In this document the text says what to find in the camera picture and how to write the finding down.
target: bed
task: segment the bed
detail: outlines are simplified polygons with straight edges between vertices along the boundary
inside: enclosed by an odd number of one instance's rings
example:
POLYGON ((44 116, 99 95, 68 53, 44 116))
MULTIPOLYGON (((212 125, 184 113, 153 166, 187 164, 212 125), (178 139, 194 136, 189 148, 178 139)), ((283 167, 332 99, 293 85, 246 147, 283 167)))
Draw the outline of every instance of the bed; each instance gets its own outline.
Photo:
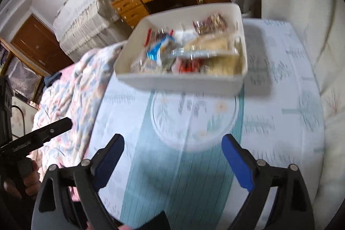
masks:
POLYGON ((112 8, 113 0, 68 0, 53 23, 61 49, 77 62, 89 50, 126 40, 131 28, 112 8))
MULTIPOLYGON (((121 133, 125 151, 99 192, 110 214, 132 228, 164 210, 172 229, 227 229, 247 196, 220 149, 231 132, 257 159, 299 165, 314 202, 324 122, 312 66, 289 23, 244 19, 244 29, 248 75, 233 98, 141 92, 113 74, 124 43, 87 52, 42 97, 33 129, 65 116, 74 125, 32 154, 41 176, 51 164, 91 158, 121 133)), ((258 226, 268 219, 274 192, 258 226)))

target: teal stripe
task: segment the teal stripe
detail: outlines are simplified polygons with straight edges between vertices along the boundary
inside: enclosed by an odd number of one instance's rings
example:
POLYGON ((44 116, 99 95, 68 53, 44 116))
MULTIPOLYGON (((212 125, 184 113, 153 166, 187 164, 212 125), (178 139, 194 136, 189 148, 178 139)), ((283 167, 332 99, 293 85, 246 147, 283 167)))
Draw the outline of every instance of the teal stripe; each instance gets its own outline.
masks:
MULTIPOLYGON (((138 228, 164 210, 172 229, 215 229, 233 180, 221 145, 201 152, 177 151, 164 144, 151 122, 152 92, 136 144, 121 211, 121 221, 138 228)), ((240 142, 244 87, 232 129, 240 142)))

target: floral blanket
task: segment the floral blanket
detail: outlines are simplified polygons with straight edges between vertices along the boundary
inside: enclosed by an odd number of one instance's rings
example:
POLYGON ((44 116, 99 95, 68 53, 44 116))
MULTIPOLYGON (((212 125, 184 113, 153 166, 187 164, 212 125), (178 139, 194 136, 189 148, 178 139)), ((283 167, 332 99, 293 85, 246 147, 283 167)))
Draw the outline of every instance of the floral blanket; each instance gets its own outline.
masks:
POLYGON ((51 164, 75 166, 83 159, 121 46, 123 43, 90 50, 69 75, 63 74, 44 92, 32 130, 65 117, 71 118, 73 127, 31 153, 40 167, 41 180, 51 164))

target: metal screw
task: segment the metal screw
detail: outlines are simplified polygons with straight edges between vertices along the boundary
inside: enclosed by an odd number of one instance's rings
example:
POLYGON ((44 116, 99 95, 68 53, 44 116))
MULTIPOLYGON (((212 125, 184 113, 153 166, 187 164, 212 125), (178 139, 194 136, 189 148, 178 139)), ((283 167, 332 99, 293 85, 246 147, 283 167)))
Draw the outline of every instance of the metal screw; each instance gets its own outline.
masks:
POLYGON ((82 166, 83 167, 86 167, 86 166, 88 166, 90 164, 90 160, 89 159, 84 159, 83 161, 82 161, 82 166))
POLYGON ((52 165, 49 166, 48 170, 49 171, 55 171, 57 167, 58 166, 56 166, 55 164, 52 164, 52 165))
POLYGON ((290 169, 295 171, 295 172, 298 171, 298 167, 295 164, 291 164, 290 169))
POLYGON ((257 163, 260 167, 263 167, 263 166, 266 165, 266 161, 265 161, 265 160, 262 160, 262 159, 257 160, 256 163, 257 163))

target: plastic container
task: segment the plastic container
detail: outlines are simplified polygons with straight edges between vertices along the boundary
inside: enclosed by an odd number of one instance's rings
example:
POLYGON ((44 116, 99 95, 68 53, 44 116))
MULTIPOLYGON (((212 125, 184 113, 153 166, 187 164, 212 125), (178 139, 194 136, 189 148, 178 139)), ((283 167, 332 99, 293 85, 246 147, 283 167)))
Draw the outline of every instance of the plastic container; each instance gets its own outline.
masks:
POLYGON ((247 49, 243 31, 241 10, 237 4, 215 3, 190 6, 153 14, 143 18, 124 46, 114 65, 118 80, 141 90, 177 91, 187 93, 205 93, 234 96, 242 88, 248 72, 247 49), (206 74, 136 74, 130 72, 130 66, 144 48, 149 28, 158 30, 164 26, 174 30, 174 35, 181 38, 194 31, 193 21, 207 18, 213 13, 222 13, 227 20, 233 36, 241 38, 242 73, 234 76, 211 76, 206 74))

